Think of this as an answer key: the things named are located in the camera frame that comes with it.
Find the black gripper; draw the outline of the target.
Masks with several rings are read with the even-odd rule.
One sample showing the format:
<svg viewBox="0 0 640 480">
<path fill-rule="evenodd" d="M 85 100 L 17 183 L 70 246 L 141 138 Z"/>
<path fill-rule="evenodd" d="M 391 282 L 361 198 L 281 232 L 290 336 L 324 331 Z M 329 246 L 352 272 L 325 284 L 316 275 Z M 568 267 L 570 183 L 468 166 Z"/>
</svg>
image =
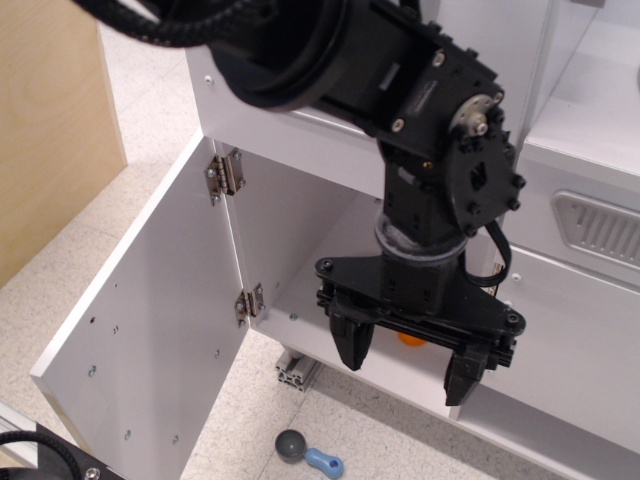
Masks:
<svg viewBox="0 0 640 480">
<path fill-rule="evenodd" d="M 345 366 L 362 367 L 376 326 L 454 351 L 447 366 L 446 406 L 461 406 L 489 369 L 511 365 L 524 317 L 473 285 L 453 262 L 416 267 L 386 255 L 322 258 L 318 305 Z M 483 350 L 467 349 L 486 346 Z"/>
</svg>

